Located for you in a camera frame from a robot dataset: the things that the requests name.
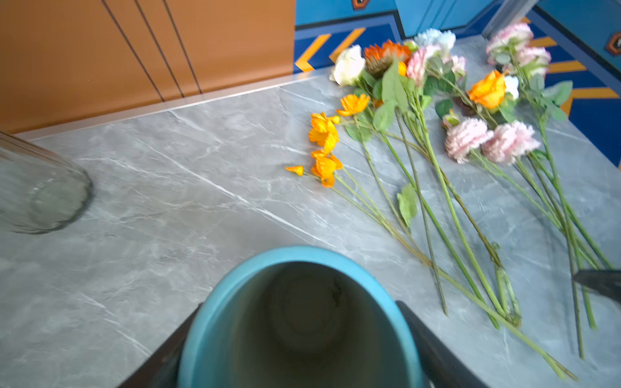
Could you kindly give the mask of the white rose flower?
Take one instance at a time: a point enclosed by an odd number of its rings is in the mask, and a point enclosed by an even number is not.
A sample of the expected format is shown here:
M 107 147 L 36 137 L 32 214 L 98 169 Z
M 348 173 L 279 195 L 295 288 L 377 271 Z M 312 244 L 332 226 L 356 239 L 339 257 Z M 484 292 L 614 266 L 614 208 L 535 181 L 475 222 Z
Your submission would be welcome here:
M 397 73 L 396 66 L 392 66 L 384 75 L 373 76 L 367 65 L 367 58 L 381 59 L 389 49 L 394 49 L 401 55 L 400 73 Z M 344 127 L 349 137 L 362 144 L 373 175 L 377 176 L 378 173 L 366 144 L 376 137 L 388 147 L 408 180 L 396 194 L 395 200 L 386 191 L 383 192 L 391 211 L 399 218 L 399 224 L 406 233 L 411 232 L 412 220 L 418 214 L 417 191 L 413 186 L 412 175 L 391 145 L 388 132 L 397 115 L 409 111 L 409 97 L 404 87 L 404 60 L 410 56 L 409 48 L 390 41 L 383 46 L 375 45 L 366 50 L 354 45 L 338 55 L 330 74 L 330 79 L 341 87 L 357 87 L 357 92 L 341 99 L 341 110 L 338 114 L 350 119 L 349 124 Z

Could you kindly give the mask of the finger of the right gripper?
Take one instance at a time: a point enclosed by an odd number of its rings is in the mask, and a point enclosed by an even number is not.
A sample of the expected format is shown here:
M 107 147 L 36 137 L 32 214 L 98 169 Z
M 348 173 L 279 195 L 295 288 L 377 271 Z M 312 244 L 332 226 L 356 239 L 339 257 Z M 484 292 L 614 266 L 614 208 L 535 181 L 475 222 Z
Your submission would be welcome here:
M 580 270 L 572 276 L 578 284 L 620 304 L 619 270 Z

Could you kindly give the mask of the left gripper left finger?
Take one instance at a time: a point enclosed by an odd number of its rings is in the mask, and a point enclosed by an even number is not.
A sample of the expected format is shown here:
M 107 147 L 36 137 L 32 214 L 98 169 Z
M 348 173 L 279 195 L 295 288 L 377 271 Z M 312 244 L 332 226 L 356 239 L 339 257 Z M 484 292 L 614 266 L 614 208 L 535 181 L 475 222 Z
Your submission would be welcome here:
M 119 388 L 175 388 L 184 343 L 201 304 Z

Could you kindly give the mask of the yellow orange poppy spray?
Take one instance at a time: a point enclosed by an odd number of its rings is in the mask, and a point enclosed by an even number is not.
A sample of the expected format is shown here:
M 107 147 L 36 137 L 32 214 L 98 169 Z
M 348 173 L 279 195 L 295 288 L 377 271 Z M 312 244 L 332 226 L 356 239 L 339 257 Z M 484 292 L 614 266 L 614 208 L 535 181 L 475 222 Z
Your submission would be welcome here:
M 369 102 L 370 98 L 368 95 L 351 94 L 341 100 L 342 108 L 337 111 L 336 116 L 327 116 L 325 113 L 312 114 L 311 129 L 308 137 L 310 142 L 318 147 L 311 154 L 313 165 L 311 168 L 305 168 L 304 166 L 288 167 L 287 170 L 297 176 L 308 176 L 320 182 L 323 187 L 331 189 L 340 197 L 346 199 L 350 204 L 386 229 L 393 239 L 399 242 L 420 262 L 429 267 L 435 276 L 436 286 L 440 287 L 443 281 L 448 281 L 480 307 L 488 315 L 490 322 L 496 329 L 506 328 L 543 357 L 543 360 L 550 365 L 559 378 L 574 378 L 573 373 L 520 331 L 521 314 L 519 303 L 502 263 L 496 257 L 495 248 L 484 235 L 479 237 L 496 268 L 497 287 L 493 288 L 480 267 L 479 260 L 467 240 L 457 214 L 452 213 L 454 229 L 458 232 L 460 243 L 471 262 L 472 268 L 476 272 L 475 276 L 470 275 L 468 266 L 463 262 L 462 257 L 454 248 L 454 244 L 449 240 L 433 210 L 422 195 L 416 168 L 403 170 L 408 182 L 395 197 L 389 196 L 387 192 L 383 193 L 396 219 L 395 222 L 391 222 L 371 196 L 334 155 L 336 145 L 340 141 L 338 132 L 340 126 L 343 126 L 349 136 L 362 146 L 366 145 L 368 140 L 374 135 L 378 135 L 380 140 L 385 145 L 388 145 L 390 143 L 388 138 L 390 134 L 387 128 L 392 121 L 396 121 L 400 127 L 407 126 L 407 117 L 395 107 L 394 103 L 383 105 L 378 111 L 373 112 L 370 110 Z M 416 216 L 422 216 L 426 231 L 435 229 L 438 232 L 452 259 L 457 263 L 467 280 L 468 288 L 464 288 L 456 279 L 438 267 L 433 252 L 425 253 L 417 246 L 412 234 L 412 219 Z

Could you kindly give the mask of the orange gerbera flower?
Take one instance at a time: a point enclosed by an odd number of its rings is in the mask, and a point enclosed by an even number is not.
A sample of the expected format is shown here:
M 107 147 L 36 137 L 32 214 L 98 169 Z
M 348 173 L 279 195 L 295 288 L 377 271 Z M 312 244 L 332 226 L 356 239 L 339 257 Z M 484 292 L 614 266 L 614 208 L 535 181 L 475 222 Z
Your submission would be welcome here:
M 367 65 L 370 67 L 371 73 L 373 74 L 373 76 L 384 75 L 387 71 L 389 71 L 389 69 L 391 69 L 392 66 L 396 66 L 397 73 L 399 74 L 400 73 L 400 64 L 399 64 L 400 62 L 401 62 L 401 55 L 399 54 L 398 51 L 395 51 L 393 48 L 390 48 L 387 51 L 387 54 L 384 55 L 381 59 L 376 60 L 375 58 L 371 58 L 371 59 L 367 58 Z M 430 215 L 429 209 L 426 204 L 425 198 L 422 195 L 422 191 L 420 190 L 420 181 L 419 181 L 418 174 L 417 174 L 417 168 L 415 167 L 415 163 L 414 163 L 412 154 L 410 152 L 409 146 L 405 145 L 405 148 L 407 150 L 411 168 L 412 168 L 412 174 L 413 174 L 413 179 L 414 179 L 413 186 L 415 187 L 417 191 L 418 200 L 420 202 L 420 211 L 421 211 L 423 223 L 425 226 L 425 235 L 426 235 L 429 254 L 430 254 L 430 261 L 432 263 L 431 268 L 433 269 L 433 275 L 435 277 L 435 283 L 438 289 L 438 296 L 440 297 L 440 301 L 441 301 L 441 308 L 444 314 L 448 316 L 449 311 L 446 305 L 446 299 L 443 293 L 443 289 L 441 287 L 441 280 L 440 280 L 440 275 L 438 271 L 438 265 L 435 260 L 434 251 L 433 251 L 431 230 L 430 230 L 430 226 L 428 223 L 428 216 Z

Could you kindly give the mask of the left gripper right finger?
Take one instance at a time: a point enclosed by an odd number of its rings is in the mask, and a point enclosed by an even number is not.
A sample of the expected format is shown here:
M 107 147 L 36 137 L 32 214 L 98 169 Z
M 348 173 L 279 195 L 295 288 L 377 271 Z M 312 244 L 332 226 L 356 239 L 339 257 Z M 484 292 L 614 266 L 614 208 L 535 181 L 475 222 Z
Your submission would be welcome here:
M 425 376 L 435 387 L 488 388 L 404 302 L 396 305 L 409 326 Z

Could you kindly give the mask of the teal ceramic vase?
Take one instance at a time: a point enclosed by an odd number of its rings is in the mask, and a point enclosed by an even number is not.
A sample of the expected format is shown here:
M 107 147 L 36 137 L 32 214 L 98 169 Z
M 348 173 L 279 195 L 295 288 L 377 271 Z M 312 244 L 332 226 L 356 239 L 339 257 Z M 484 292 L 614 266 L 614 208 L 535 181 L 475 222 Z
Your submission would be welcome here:
M 395 300 L 362 266 L 282 247 L 230 271 L 197 312 L 180 387 L 421 387 Z

